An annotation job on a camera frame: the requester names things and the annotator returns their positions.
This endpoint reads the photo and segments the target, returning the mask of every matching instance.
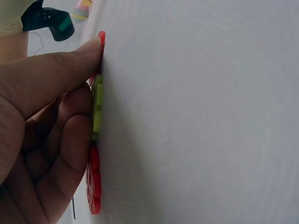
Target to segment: white surface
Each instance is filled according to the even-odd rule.
[[[103,7],[89,21],[107,31],[93,223],[298,223],[298,2]]]

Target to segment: green part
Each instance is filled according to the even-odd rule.
[[[101,112],[99,110],[93,111],[93,132],[99,132],[101,125]]]
[[[60,32],[63,32],[70,24],[70,17],[66,17],[66,19],[59,25],[58,29],[60,30]]]
[[[102,84],[97,84],[96,85],[96,95],[95,97],[95,103],[97,106],[102,105],[102,101],[103,101],[103,85]]]
[[[103,76],[99,75],[95,78],[95,83],[103,83]]]
[[[96,132],[93,132],[92,141],[97,141],[97,138],[98,138],[98,134]]]

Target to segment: red toy part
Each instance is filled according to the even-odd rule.
[[[101,73],[100,70],[101,70],[102,58],[103,58],[104,48],[105,48],[106,32],[105,31],[100,31],[99,34],[98,34],[98,37],[101,39],[101,61],[100,61],[99,67],[97,68],[96,72],[88,80],[90,86],[93,85],[93,81],[95,79],[96,74]]]
[[[94,215],[100,212],[101,177],[98,149],[91,145],[90,157],[86,170],[87,200],[90,212]]]

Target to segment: hand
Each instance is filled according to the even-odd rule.
[[[0,223],[53,224],[88,161],[100,40],[0,65]]]

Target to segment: black plastic object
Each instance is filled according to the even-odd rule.
[[[75,28],[68,12],[54,8],[43,8],[43,0],[38,0],[22,15],[23,32],[49,27],[55,41],[71,37]]]

